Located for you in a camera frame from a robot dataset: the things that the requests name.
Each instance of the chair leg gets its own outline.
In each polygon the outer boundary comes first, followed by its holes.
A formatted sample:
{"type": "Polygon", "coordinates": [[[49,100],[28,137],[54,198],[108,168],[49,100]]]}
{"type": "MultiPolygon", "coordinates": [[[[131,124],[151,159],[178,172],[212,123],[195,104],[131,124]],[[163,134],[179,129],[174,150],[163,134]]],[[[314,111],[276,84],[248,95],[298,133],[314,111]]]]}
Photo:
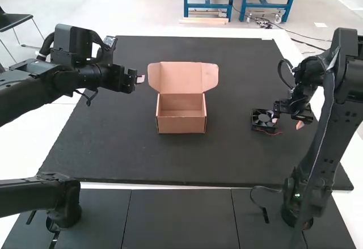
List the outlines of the chair leg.
{"type": "Polygon", "coordinates": [[[14,56],[12,56],[12,54],[9,52],[9,50],[7,49],[7,47],[5,46],[5,44],[3,43],[3,41],[1,39],[0,39],[0,42],[4,46],[4,48],[6,49],[6,51],[8,52],[8,54],[10,54],[10,56],[14,60],[14,62],[17,63],[17,61],[15,60],[14,56]]]}
{"type": "Polygon", "coordinates": [[[32,20],[33,20],[34,25],[35,25],[36,29],[38,30],[38,32],[39,32],[39,34],[40,34],[41,38],[42,38],[42,39],[43,39],[43,41],[44,41],[44,37],[43,37],[43,35],[41,34],[41,32],[40,32],[40,30],[39,30],[39,28],[38,28],[37,24],[35,23],[34,19],[32,19],[32,20]]]}
{"type": "MultiPolygon", "coordinates": [[[[39,30],[39,28],[38,28],[37,24],[35,23],[34,19],[32,19],[32,20],[33,20],[33,23],[34,23],[36,29],[38,30],[38,33],[40,34],[41,38],[44,41],[44,36],[41,34],[41,31],[39,30]]],[[[19,41],[18,36],[16,35],[15,29],[13,28],[12,30],[14,31],[15,37],[16,37],[16,39],[17,39],[17,41],[18,41],[18,43],[19,43],[20,46],[22,46],[23,48],[40,49],[40,47],[35,47],[35,46],[21,44],[20,41],[19,41]]]]}
{"type": "Polygon", "coordinates": [[[17,41],[18,41],[18,44],[20,45],[20,41],[19,41],[18,35],[17,35],[17,34],[16,34],[16,32],[15,32],[15,29],[13,28],[12,30],[14,31],[15,37],[16,37],[16,39],[17,39],[17,41]]]}

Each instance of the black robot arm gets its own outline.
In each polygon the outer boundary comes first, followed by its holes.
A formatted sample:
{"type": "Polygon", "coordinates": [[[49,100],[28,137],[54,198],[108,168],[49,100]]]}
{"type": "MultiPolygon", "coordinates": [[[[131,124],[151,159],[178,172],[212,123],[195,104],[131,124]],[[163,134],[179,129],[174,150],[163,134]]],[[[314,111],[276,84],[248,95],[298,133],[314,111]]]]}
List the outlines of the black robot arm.
{"type": "Polygon", "coordinates": [[[51,232],[66,229],[78,222],[79,181],[62,174],[40,174],[31,178],[0,181],[0,218],[37,210],[47,210],[47,229],[51,232]]]}
{"type": "Polygon", "coordinates": [[[281,215],[295,227],[290,248],[301,230],[323,215],[339,162],[363,120],[363,37],[356,30],[338,28],[329,50],[308,57],[292,71],[296,87],[289,99],[275,102],[277,115],[289,113],[310,123],[309,101],[318,86],[324,88],[325,101],[310,148],[283,187],[281,215]]]}
{"type": "Polygon", "coordinates": [[[134,91],[142,77],[132,69],[125,73],[123,66],[112,62],[116,43],[115,37],[107,36],[102,41],[93,31],[57,25],[45,39],[37,59],[0,73],[0,126],[63,95],[72,96],[78,88],[134,91]],[[100,45],[96,58],[91,58],[92,43],[100,45]],[[50,62],[45,62],[48,54],[50,62]]]}

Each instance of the black table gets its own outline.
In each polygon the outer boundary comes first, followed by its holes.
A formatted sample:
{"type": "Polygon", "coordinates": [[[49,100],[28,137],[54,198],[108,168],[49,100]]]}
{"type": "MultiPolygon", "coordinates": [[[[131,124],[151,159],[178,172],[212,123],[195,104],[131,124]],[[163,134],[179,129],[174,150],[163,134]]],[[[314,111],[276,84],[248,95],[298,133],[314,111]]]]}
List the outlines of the black table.
{"type": "MultiPolygon", "coordinates": [[[[314,122],[296,131],[283,115],[282,134],[251,131],[252,108],[287,97],[277,74],[281,58],[273,40],[119,36],[114,62],[139,74],[159,61],[220,67],[218,86],[206,92],[206,133],[158,134],[157,92],[147,80],[130,95],[101,89],[91,107],[79,101],[40,171],[95,182],[280,187],[316,129],[314,122]]],[[[292,80],[287,67],[284,76],[292,80]]],[[[353,189],[342,166],[334,188],[353,189]]]]}

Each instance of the wooden plank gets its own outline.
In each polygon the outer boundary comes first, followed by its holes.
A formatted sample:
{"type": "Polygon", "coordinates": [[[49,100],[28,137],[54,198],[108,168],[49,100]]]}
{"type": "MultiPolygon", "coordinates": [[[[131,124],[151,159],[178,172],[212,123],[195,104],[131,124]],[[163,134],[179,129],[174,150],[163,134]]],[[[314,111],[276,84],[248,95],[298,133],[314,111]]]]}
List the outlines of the wooden plank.
{"type": "Polygon", "coordinates": [[[228,23],[228,18],[183,18],[183,20],[210,20],[210,21],[223,21],[228,23]]]}
{"type": "Polygon", "coordinates": [[[203,24],[203,25],[225,25],[224,21],[213,20],[179,20],[180,24],[203,24]]]}

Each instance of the black cable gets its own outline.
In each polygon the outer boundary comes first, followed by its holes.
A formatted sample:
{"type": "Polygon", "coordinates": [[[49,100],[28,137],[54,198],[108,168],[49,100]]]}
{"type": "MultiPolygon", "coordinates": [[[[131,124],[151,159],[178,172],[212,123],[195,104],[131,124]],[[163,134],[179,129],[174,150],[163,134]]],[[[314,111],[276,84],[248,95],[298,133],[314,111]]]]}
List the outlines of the black cable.
{"type": "MultiPolygon", "coordinates": [[[[233,8],[235,11],[237,11],[238,13],[240,13],[240,11],[239,11],[239,10],[237,10],[237,9],[236,9],[233,5],[232,5],[232,8],[233,8]]],[[[299,36],[302,36],[302,37],[305,37],[305,38],[308,38],[308,39],[313,39],[313,40],[318,40],[318,41],[324,41],[324,42],[331,42],[331,40],[324,40],[324,39],[314,38],[314,37],[311,37],[311,36],[306,36],[306,35],[302,35],[302,34],[297,33],[297,32],[290,31],[290,30],[285,29],[285,28],[283,28],[283,27],[281,27],[281,26],[279,26],[279,25],[277,25],[277,24],[275,24],[275,23],[272,23],[272,22],[271,22],[269,19],[267,19],[267,18],[261,18],[261,17],[252,18],[252,17],[250,17],[250,16],[248,16],[248,15],[246,15],[246,14],[245,14],[244,16],[245,16],[245,17],[247,17],[247,18],[253,19],[256,23],[259,23],[259,22],[262,20],[264,23],[266,23],[266,24],[267,24],[267,26],[265,27],[266,29],[271,29],[271,28],[272,28],[272,27],[271,27],[271,25],[274,25],[274,26],[276,26],[277,28],[284,29],[286,32],[290,32],[290,33],[293,33],[293,34],[295,34],[295,35],[299,35],[299,36]]],[[[325,51],[325,49],[323,49],[323,48],[317,47],[317,46],[312,45],[312,44],[307,43],[307,42],[303,42],[303,41],[301,41],[301,40],[297,40],[297,39],[294,39],[294,38],[291,38],[291,40],[293,40],[293,41],[295,41],[295,42],[297,42],[297,43],[300,43],[300,44],[305,44],[305,45],[310,46],[310,47],[315,48],[315,49],[319,49],[319,50],[325,51]]]]}
{"type": "Polygon", "coordinates": [[[301,233],[302,233],[302,237],[303,237],[304,242],[305,242],[305,247],[306,247],[306,249],[309,249],[309,246],[307,245],[307,241],[306,241],[306,237],[305,237],[304,231],[301,231],[301,233]]]}
{"type": "Polygon", "coordinates": [[[252,193],[253,193],[253,192],[254,192],[254,190],[256,190],[256,189],[263,189],[263,190],[265,190],[265,191],[273,192],[273,193],[281,193],[281,192],[282,192],[282,190],[281,190],[281,189],[273,189],[273,188],[264,187],[263,185],[256,185],[256,186],[254,186],[253,188],[251,188],[251,190],[250,190],[250,200],[251,200],[251,202],[252,202],[252,203],[254,203],[256,206],[258,206],[258,207],[261,209],[262,214],[263,214],[263,217],[264,217],[264,219],[265,219],[265,222],[266,222],[266,223],[269,223],[266,208],[265,208],[264,206],[262,206],[262,205],[259,205],[259,204],[255,201],[255,199],[254,199],[254,197],[253,197],[253,195],[252,195],[252,193]]]}
{"type": "Polygon", "coordinates": [[[293,32],[293,31],[290,31],[288,29],[285,29],[277,24],[274,24],[272,22],[270,22],[271,24],[275,25],[277,28],[280,28],[280,29],[284,29],[286,32],[290,32],[290,33],[293,33],[295,35],[299,35],[299,36],[302,36],[302,37],[305,37],[305,38],[309,38],[309,39],[313,39],[313,40],[318,40],[318,41],[324,41],[324,42],[331,42],[331,40],[325,40],[325,39],[319,39],[319,38],[314,38],[314,37],[311,37],[311,36],[306,36],[306,35],[302,35],[300,33],[297,33],[297,32],[293,32]]]}
{"type": "Polygon", "coordinates": [[[312,44],[309,44],[309,43],[303,42],[303,41],[301,41],[301,40],[297,40],[297,39],[293,39],[293,38],[291,38],[291,40],[293,40],[293,41],[295,41],[295,42],[297,42],[297,43],[300,43],[300,44],[305,44],[305,45],[310,46],[310,47],[315,48],[315,49],[319,49],[319,50],[325,51],[325,49],[323,49],[323,48],[320,48],[320,47],[317,47],[317,46],[315,46],[315,45],[312,45],[312,44]]]}
{"type": "Polygon", "coordinates": [[[285,78],[282,76],[282,72],[281,72],[281,67],[282,67],[282,63],[286,63],[287,66],[289,67],[290,70],[292,70],[294,67],[293,65],[291,64],[291,62],[287,59],[281,59],[280,62],[278,62],[278,65],[277,65],[277,73],[278,73],[278,76],[280,77],[280,79],[282,80],[282,82],[288,86],[288,88],[290,89],[293,89],[293,87],[285,80],[285,78]]]}
{"type": "Polygon", "coordinates": [[[98,89],[96,88],[95,89],[95,92],[92,94],[92,96],[90,96],[90,97],[88,97],[85,93],[82,93],[82,92],[80,92],[78,89],[75,89],[74,90],[74,92],[76,92],[76,93],[78,93],[78,94],[80,94],[81,96],[83,96],[83,97],[85,97],[86,99],[87,99],[87,101],[86,101],[86,105],[87,106],[91,106],[91,102],[92,102],[92,100],[97,96],[97,94],[98,94],[98,89]]]}
{"type": "Polygon", "coordinates": [[[44,39],[44,42],[39,50],[40,55],[36,57],[37,60],[45,61],[47,59],[47,56],[50,54],[50,46],[52,45],[53,41],[54,41],[54,32],[49,34],[44,39]]]}

